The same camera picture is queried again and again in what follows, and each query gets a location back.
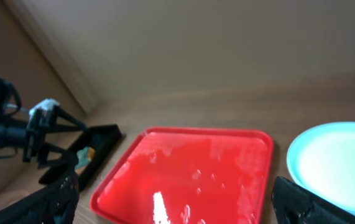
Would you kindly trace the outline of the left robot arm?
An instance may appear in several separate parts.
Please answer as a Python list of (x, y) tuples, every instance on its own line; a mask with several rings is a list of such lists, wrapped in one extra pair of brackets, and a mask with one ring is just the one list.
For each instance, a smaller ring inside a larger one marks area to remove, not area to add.
[[(11, 147), (14, 154), (22, 149), (22, 161), (37, 158), (38, 168), (76, 164), (76, 156), (63, 155), (64, 150), (45, 141), (47, 134), (84, 131), (86, 125), (67, 113), (57, 100), (48, 98), (28, 110), (27, 121), (14, 119), (22, 110), (21, 98), (15, 86), (0, 78), (0, 149)], [(56, 152), (61, 158), (49, 160), (48, 154)]]

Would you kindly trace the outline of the orange green sponge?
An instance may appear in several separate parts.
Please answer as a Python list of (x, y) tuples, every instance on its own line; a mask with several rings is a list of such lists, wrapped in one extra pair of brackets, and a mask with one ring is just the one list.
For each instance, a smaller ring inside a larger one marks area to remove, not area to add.
[(79, 150), (76, 155), (78, 158), (78, 163), (75, 166), (75, 169), (81, 169), (82, 167), (87, 166), (94, 158), (96, 152), (92, 147), (85, 147)]

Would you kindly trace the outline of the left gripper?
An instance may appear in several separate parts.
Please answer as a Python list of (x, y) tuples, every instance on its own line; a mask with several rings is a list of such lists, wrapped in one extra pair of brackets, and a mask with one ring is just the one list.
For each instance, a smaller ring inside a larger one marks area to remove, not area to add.
[(36, 109), (26, 128), (26, 144), (22, 161), (30, 162), (33, 157), (36, 157), (38, 169), (64, 165), (74, 168), (78, 163), (76, 154), (73, 151), (46, 143), (45, 137), (50, 133), (50, 130), (51, 133), (67, 133), (86, 129), (83, 122), (67, 113), (60, 106), (54, 106), (52, 110)]

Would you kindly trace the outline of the light blue plate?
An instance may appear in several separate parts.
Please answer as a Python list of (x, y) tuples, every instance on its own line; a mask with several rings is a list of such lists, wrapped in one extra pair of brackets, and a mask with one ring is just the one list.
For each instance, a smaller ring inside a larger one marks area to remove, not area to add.
[(355, 122), (321, 124), (290, 144), (287, 169), (296, 184), (355, 215)]

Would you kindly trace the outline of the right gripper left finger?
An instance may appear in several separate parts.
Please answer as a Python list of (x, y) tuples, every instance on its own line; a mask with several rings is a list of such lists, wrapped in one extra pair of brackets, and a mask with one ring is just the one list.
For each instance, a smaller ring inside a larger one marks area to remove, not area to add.
[(62, 165), (64, 172), (50, 185), (0, 210), (0, 224), (73, 223), (79, 201), (75, 166)]

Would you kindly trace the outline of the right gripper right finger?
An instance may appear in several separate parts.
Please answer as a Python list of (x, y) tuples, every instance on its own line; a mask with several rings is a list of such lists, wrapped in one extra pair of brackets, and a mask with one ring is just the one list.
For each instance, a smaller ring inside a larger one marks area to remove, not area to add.
[(355, 216), (278, 176), (271, 201), (278, 224), (355, 224)]

